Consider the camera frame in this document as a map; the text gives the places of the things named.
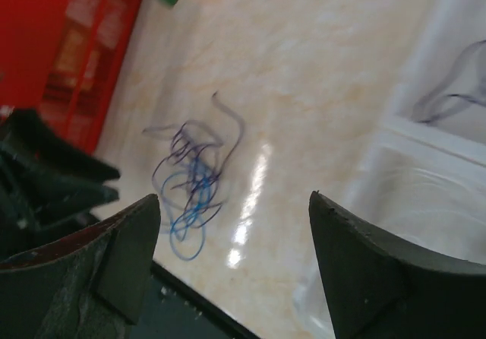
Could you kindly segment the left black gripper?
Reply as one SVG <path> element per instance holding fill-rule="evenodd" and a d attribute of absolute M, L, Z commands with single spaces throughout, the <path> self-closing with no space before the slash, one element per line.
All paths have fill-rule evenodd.
<path fill-rule="evenodd" d="M 118 169 L 60 138 L 35 109 L 15 109 L 7 126 L 32 155 L 1 143 L 2 259 L 91 225 L 94 207 L 118 200 L 103 184 Z"/>

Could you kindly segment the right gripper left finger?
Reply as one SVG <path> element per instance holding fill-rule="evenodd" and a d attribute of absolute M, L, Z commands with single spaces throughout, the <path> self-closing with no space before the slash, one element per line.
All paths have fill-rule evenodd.
<path fill-rule="evenodd" d="M 3 338 L 127 338 L 159 234 L 149 194 L 117 214 L 1 263 Z"/>

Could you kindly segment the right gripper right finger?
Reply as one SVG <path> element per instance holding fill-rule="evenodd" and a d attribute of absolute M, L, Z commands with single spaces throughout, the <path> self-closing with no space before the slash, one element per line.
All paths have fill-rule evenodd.
<path fill-rule="evenodd" d="M 433 252 L 319 192 L 308 213 L 337 338 L 483 338 L 485 267 Z"/>

